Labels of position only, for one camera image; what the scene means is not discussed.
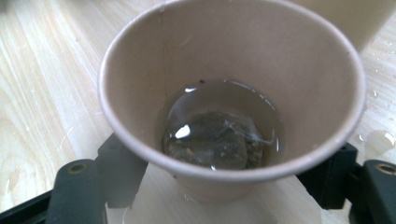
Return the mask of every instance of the clear liquid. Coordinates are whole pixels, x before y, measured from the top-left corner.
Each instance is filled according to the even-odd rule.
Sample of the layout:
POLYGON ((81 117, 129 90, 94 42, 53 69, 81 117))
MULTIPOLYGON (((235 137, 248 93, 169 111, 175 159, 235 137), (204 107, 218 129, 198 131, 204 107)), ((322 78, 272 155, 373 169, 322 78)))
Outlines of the clear liquid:
POLYGON ((254 169, 276 163, 283 123, 262 94, 233 80, 200 81, 172 105, 163 152, 212 170, 254 169))

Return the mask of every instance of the water droplet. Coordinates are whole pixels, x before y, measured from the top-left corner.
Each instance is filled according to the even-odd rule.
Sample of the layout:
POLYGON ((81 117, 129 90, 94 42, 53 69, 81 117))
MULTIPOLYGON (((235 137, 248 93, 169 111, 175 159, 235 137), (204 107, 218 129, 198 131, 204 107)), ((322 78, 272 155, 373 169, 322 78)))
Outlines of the water droplet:
POLYGON ((179 47, 184 47, 184 46, 186 46, 187 44, 190 43, 191 39, 192 39, 191 36, 186 37, 183 41, 181 41, 181 43, 179 44, 179 47))
POLYGON ((371 97, 376 99, 378 97, 378 93, 376 91, 371 92, 371 97))
POLYGON ((190 196, 189 194, 184 194, 184 199, 187 202, 197 203, 197 201, 192 196, 190 196))
POLYGON ((388 41, 384 41, 383 43, 384 43, 384 45, 389 46, 389 47, 393 45, 392 42, 388 42, 388 41))

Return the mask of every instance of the black clamp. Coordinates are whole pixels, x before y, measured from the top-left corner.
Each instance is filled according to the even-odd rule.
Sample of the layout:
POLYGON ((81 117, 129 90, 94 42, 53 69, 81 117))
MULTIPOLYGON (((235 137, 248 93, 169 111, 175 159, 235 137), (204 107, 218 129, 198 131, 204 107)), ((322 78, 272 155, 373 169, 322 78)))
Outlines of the black clamp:
POLYGON ((351 224, 396 223, 396 165, 355 160, 358 150, 345 144, 317 167, 297 175, 323 209, 342 209, 348 199, 351 224))

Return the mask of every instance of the wooden table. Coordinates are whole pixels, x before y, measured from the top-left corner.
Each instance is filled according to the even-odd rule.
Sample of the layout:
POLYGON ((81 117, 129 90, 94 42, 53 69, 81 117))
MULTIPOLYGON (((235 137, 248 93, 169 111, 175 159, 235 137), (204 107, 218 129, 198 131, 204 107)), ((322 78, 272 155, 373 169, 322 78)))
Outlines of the wooden table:
MULTIPOLYGON (((0 0, 0 212, 52 189, 60 167, 94 159, 112 134, 97 96, 111 40, 162 0, 0 0)), ((349 142, 359 162, 396 163, 396 14, 361 53, 367 106, 349 142)), ((290 177, 246 198, 202 204, 150 165, 133 209, 112 223, 347 223, 347 209, 323 211, 290 177)))

